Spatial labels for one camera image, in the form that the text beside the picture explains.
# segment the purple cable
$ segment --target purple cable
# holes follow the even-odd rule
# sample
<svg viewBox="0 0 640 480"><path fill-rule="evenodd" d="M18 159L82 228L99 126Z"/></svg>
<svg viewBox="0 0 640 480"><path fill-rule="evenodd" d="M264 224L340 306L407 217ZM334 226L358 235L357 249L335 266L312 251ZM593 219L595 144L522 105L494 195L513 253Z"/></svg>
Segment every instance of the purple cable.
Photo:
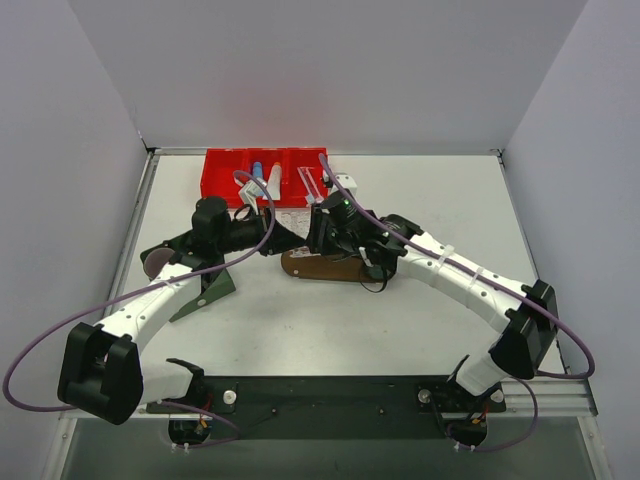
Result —
<svg viewBox="0 0 640 480"><path fill-rule="evenodd" d="M413 243L412 241L406 239L405 237L403 237L399 233L397 233L394 230L390 229L384 223L382 223L380 220L378 220L377 218L375 218L374 216L369 214L353 198L353 196L351 196L351 194L342 185L340 185L340 182L338 182L338 179L336 178L335 174L333 173L333 171L331 171L331 168L329 167L329 162L327 161L327 157L323 153L320 153L318 155L318 158L320 160L320 163L322 164L322 168L324 168L324 171L327 172L327 175L329 176L329 178L331 179L333 184L336 186L336 188L340 191L340 193L342 193L342 195L344 195L344 197L346 199L348 199L351 202L351 204L356 208L356 210L358 210L358 212L360 212L360 214L362 214L363 217L365 217L367 220L369 220L371 223L373 223L377 227L383 229L386 232L389 232L389 234L391 236L397 238L403 244L405 244L405 245L407 245L407 246L409 246L411 248L416 249L418 252L422 253L423 255L426 255L426 256L431 257L431 258L435 258L436 260L438 260L440 258L439 254L437 254L435 252L432 252L431 250L427 250L426 248L421 247L420 245L417 245L417 244ZM467 275L469 275L471 277L473 277L477 273L477 272L474 272L473 270L471 270L469 267L467 267L465 265L462 265L461 263L456 262L455 260L451 260L450 258L445 259L445 263L447 263L448 265L451 265L452 267L457 268L458 270L466 273ZM486 277L483 277L482 275L477 275L477 279L480 280L482 283L484 283L486 285L489 285L490 287L493 287L496 290L500 290L501 292L506 293L507 295L515 298L516 300L519 300L520 302L522 302L525 305L527 305L528 307L534 309L536 312L540 313L541 315L544 315L552 324L554 324L560 330L562 330L564 333L566 333L569 336L569 338L571 338L571 340L573 340L576 343L576 345L578 345L578 347L580 347L580 350L582 350L582 352L584 353L585 357L587 357L587 363L588 363L589 366L588 366L586 372L576 373L576 374L564 374L564 373L544 372L542 370L538 370L536 372L537 375L540 375L542 377L560 378L560 379L564 379L564 380L584 380L586 378L589 378L591 375L593 375L593 372L595 372L595 369L596 369L596 363L595 363L595 360L593 358L593 354L589 350L589 347L587 347L587 345L582 341L582 339L580 339L580 337L578 337L573 332L573 330L571 330L558 317L553 315L551 312L545 310L544 308L542 308L537 303L529 300L528 298L526 298L526 297L524 297L522 295L517 294L516 292L513 292L513 291L509 290L506 287L503 287L502 285L500 285L499 283L494 282L493 280L490 280L490 279L488 279Z"/></svg>
<svg viewBox="0 0 640 480"><path fill-rule="evenodd" d="M160 405L164 407L179 408L181 410L186 410L187 412L199 413L200 415L211 417L216 422L224 423L225 425L227 425L228 427L231 427L233 430L236 431L236 435L234 437L226 437L226 438L219 438L217 440L210 440L208 442L200 443L199 445L193 445L193 446L189 445L188 450L193 450L196 448L213 447L215 445L221 445L223 443L233 442L234 440L238 440L240 438L240 429L238 428L238 426L232 421L227 420L224 417L221 417L220 415L216 415L215 413L208 412L201 408L191 407L189 405L182 405L181 403L163 401L160 403ZM184 445L177 445L177 447L182 448L183 450L185 449Z"/></svg>
<svg viewBox="0 0 640 480"><path fill-rule="evenodd" d="M207 274L207 273L218 272L218 271L223 270L225 268L232 267L233 265L237 265L238 263L246 260L251 255L253 255L258 250L260 250L264 246L264 244L267 242L267 240L269 239L269 236L271 236L271 233L273 232L273 229L274 229L275 224L276 224L276 217L275 217L276 206L273 203L273 199L271 198L271 195L267 191L267 188L264 185L262 185L262 183L259 182L253 175L250 175L247 172L243 172L241 170L236 170L235 172L233 172L233 176L235 178L238 178L238 177L241 177L241 176L245 176L245 177L248 177L250 180L253 180L254 182L256 182L256 184L260 187L260 190L262 190L262 192L264 193L264 196L266 197L266 199L269 201L269 208L271 209L271 212L273 213L273 215L271 215L271 221L269 222L269 227L267 228L267 232L265 233L265 235L262 238L262 240L260 240L260 242L255 247L253 247L251 250L249 250L244 255L236 258L235 260L231 260L230 262L224 263L222 265L216 265L214 267L206 268L204 270L198 270L196 272L185 273L184 275L180 275L179 277L172 278L171 280L168 281L169 283L176 283L176 282L180 282L182 280L186 280L186 279L191 278L191 277L204 275L204 274ZM167 286L166 283L155 283L153 285L148 285L148 286L140 288L138 290L134 290L133 292L129 292L129 293L126 293L126 294L121 295L119 297L116 297L116 298L114 298L112 300L108 300L106 302L103 302L103 303L101 303L99 305L96 305L95 307L91 307L91 308L83 310L83 311L81 311L79 313L76 313L74 315L71 315L70 317L65 318L61 322L58 322L55 325L53 325L52 327L48 328L45 332L41 333L36 338L34 338L31 342L29 342L29 344L26 347L24 347L20 353L18 353L16 358L14 358L13 361L11 362L11 364L9 365L9 368L7 369L7 372L4 375L4 380L2 381L2 394L4 395L4 398L6 398L7 401L11 405L13 405L14 407L20 408L22 410L27 410L29 412L65 412L67 410L73 410L75 407L72 407L70 405L59 406L59 407L38 407L38 406L34 406L34 405L29 405L28 403L23 403L20 400L16 399L11 394L11 391L9 390L9 382L11 381L11 377L13 375L13 372L15 372L16 368L18 367L18 365L20 365L20 362L40 342L42 342L49 335L51 335L52 333L54 333L57 330L61 329L65 325L67 325L67 324L69 324L69 323L71 323L71 322L73 322L75 320L78 320L78 319L80 319L82 317L85 317L87 315L90 315L90 314L92 314L94 312L97 312L97 311L100 311L100 310L104 310L105 308L110 307L111 305L115 305L116 303L120 303L120 302L123 302L125 300L129 300L130 298L136 297L138 295L142 295L144 293L151 292L152 290L156 290L158 288L164 288L166 286Z"/></svg>
<svg viewBox="0 0 640 480"><path fill-rule="evenodd" d="M472 450L474 453L499 452L501 450L506 450L507 448L513 447L514 445L524 442L527 438L533 435L533 432L536 431L536 428L538 427L538 399L536 398L536 394L533 393L533 389L524 380L520 380L519 378L516 378L516 377L511 377L511 378L513 378L516 382L521 383L524 386L524 388L526 388L529 391L529 395L531 395L531 400L533 401L533 418L531 419L531 424L529 425L529 428L527 429L527 431L524 432L519 437L514 438L513 440L509 440L508 442L501 443L500 445L494 445L493 447L476 447L472 449L469 445L465 445L464 443L458 442L460 447L462 447L465 450ZM455 438L451 436L452 425L453 424L450 423L447 426L447 436L452 440L455 440Z"/></svg>

